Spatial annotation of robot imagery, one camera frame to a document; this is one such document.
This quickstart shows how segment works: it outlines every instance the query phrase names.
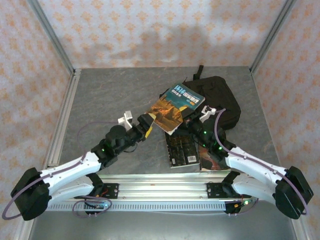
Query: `pink floral wallpaper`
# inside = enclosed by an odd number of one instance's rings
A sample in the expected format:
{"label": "pink floral wallpaper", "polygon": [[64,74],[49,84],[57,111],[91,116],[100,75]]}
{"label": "pink floral wallpaper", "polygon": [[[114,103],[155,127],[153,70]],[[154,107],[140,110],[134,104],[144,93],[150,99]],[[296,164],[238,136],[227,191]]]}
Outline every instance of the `pink floral wallpaper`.
{"label": "pink floral wallpaper", "polygon": [[311,184],[307,222],[320,236],[320,1],[300,0],[255,74],[280,162]]}
{"label": "pink floral wallpaper", "polygon": [[285,0],[40,0],[75,68],[249,66]]}
{"label": "pink floral wallpaper", "polygon": [[[26,0],[0,4],[0,211],[25,170],[42,169],[69,74]],[[8,215],[18,213],[15,205]],[[19,220],[0,219],[12,240]]]}

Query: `gray stone surface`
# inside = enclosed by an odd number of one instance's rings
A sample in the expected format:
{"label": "gray stone surface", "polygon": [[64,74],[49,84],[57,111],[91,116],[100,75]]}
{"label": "gray stone surface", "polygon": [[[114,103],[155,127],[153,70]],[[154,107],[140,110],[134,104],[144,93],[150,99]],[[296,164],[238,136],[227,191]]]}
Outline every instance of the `gray stone surface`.
{"label": "gray stone surface", "polygon": [[[152,67],[83,69],[67,124],[60,164],[80,157],[77,132],[94,121],[116,122],[126,110],[133,121],[157,101],[159,94],[185,78],[191,81],[198,67]],[[242,113],[237,126],[226,132],[227,139],[248,153],[269,163],[279,164],[248,67],[204,67],[201,78],[225,78]],[[79,137],[89,151],[115,123],[91,124]],[[118,161],[100,174],[162,174],[198,172],[199,166],[171,169],[163,131],[156,125],[133,153],[122,153]]]}

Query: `book title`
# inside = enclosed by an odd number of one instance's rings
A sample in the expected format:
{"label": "book title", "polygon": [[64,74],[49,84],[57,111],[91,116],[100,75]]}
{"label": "book title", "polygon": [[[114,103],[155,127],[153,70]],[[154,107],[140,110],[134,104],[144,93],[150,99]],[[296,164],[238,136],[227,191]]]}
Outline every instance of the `book title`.
{"label": "book title", "polygon": [[177,85],[174,87],[174,89],[171,90],[172,93],[177,95],[178,97],[184,96],[187,99],[189,99],[194,104],[197,104],[199,102],[199,99],[195,98],[193,95],[186,92],[185,89],[183,89],[181,86]]}

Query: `white cable tray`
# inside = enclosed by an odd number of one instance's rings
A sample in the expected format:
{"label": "white cable tray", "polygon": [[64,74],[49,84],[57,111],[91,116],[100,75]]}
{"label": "white cable tray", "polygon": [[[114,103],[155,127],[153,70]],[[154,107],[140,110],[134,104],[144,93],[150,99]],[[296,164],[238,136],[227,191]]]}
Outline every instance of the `white cable tray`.
{"label": "white cable tray", "polygon": [[[69,212],[72,211],[75,201],[66,201],[48,206],[47,211]],[[75,206],[75,211],[103,211],[109,203],[91,204],[99,206],[100,209],[89,207],[84,203]],[[108,211],[113,212],[185,212],[185,211],[225,211],[226,205],[222,201],[114,201]]]}

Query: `gray floor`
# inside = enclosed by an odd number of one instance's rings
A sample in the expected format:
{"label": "gray floor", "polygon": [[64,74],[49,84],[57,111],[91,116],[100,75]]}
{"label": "gray floor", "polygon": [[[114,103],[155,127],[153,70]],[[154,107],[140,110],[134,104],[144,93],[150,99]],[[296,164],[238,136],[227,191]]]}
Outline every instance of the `gray floor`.
{"label": "gray floor", "polygon": [[[60,163],[82,155],[78,130],[94,121],[115,122],[126,110],[136,120],[173,83],[192,80],[197,67],[83,69],[72,105]],[[205,67],[202,78],[225,78],[242,110],[227,138],[248,153],[278,165],[275,148],[248,67]],[[89,151],[114,125],[92,124],[80,134]],[[155,126],[133,153],[123,153],[100,174],[161,174],[198,172],[199,166],[170,169],[164,134]],[[237,218],[226,215],[173,215],[143,212],[108,212],[97,219],[78,219],[70,212],[45,212],[38,217],[30,239],[109,240],[294,240],[291,220],[274,205],[260,202]]]}

